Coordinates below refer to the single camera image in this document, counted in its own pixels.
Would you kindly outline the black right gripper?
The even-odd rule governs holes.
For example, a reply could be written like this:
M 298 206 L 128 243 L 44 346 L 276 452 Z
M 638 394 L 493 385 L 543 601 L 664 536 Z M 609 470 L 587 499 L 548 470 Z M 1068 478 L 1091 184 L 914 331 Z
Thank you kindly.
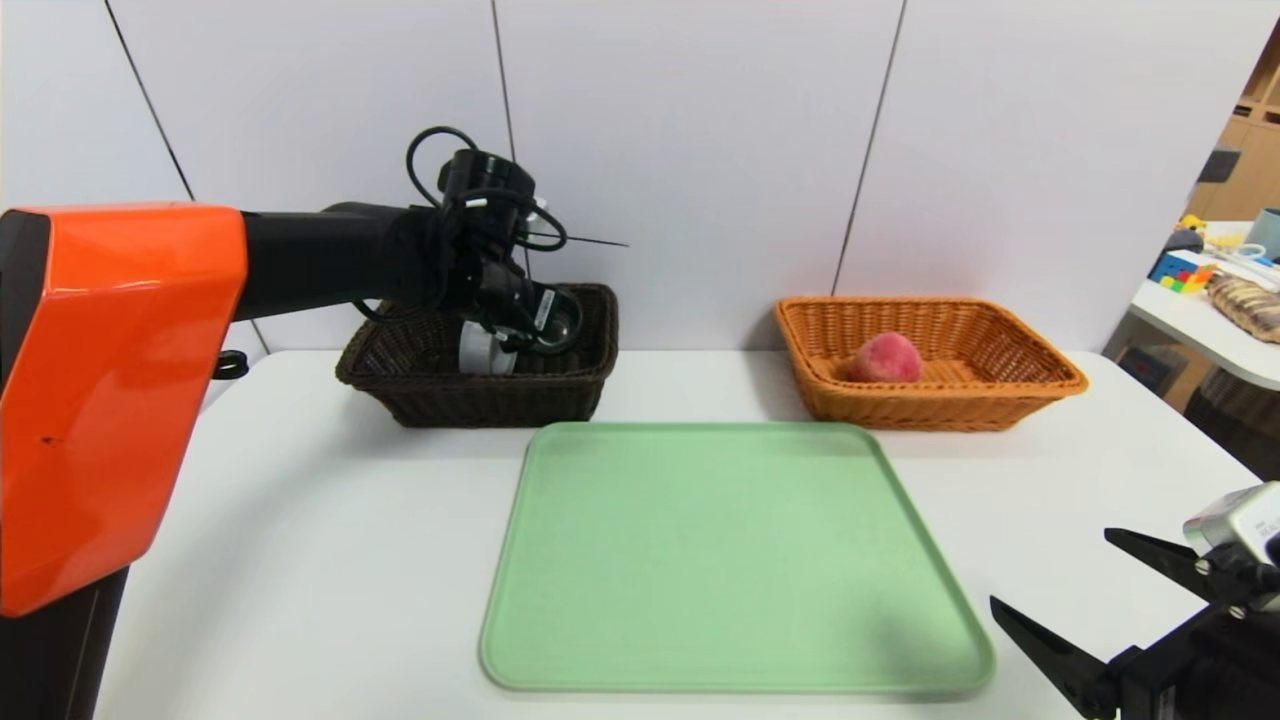
M 991 596 L 996 624 L 1083 719 L 1276 719 L 1277 589 L 1253 597 L 1236 542 L 1207 553 L 1123 528 L 1105 539 L 1206 606 L 1107 664 Z

